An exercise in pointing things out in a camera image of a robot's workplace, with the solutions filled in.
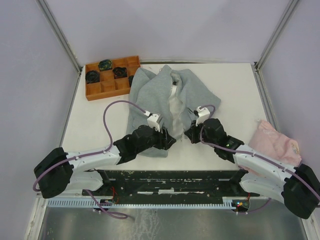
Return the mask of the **grey zip jacket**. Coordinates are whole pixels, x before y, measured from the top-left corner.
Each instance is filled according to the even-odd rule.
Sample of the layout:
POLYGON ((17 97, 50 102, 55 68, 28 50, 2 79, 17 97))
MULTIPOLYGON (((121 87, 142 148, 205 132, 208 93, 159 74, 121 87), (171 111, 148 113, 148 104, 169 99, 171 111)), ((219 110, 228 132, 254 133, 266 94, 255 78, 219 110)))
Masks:
POLYGON ((180 140, 192 121, 194 110, 204 105, 218 108, 221 99, 189 69, 174 70, 168 65, 155 74, 145 68, 136 71, 129 101, 163 118, 170 136, 180 140))

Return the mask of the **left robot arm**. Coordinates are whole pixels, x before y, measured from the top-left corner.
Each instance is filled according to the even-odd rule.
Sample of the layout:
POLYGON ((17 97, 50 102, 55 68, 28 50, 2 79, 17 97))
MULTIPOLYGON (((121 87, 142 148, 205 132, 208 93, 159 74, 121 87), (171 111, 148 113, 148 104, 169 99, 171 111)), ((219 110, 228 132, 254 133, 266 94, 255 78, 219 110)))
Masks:
POLYGON ((96 170, 106 165, 120 165, 134 160, 145 150, 168 150, 176 139, 166 127, 156 131, 141 125, 131 134, 115 141, 112 147, 81 152, 65 152, 62 147, 53 149, 33 170, 36 181, 33 189, 44 199, 54 198, 65 191, 90 190, 106 195, 111 183, 96 170))

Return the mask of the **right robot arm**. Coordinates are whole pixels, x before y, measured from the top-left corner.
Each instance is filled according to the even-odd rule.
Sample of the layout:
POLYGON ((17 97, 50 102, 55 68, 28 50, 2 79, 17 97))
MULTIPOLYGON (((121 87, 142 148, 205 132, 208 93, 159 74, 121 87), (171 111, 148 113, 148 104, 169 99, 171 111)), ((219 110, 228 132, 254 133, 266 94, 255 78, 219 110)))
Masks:
POLYGON ((301 219, 319 208, 320 181, 308 165, 292 166, 253 150, 228 135, 216 118, 193 121, 184 134, 191 143, 208 145, 221 159, 241 168, 240 178, 229 183, 234 195, 248 192, 276 200, 301 219))

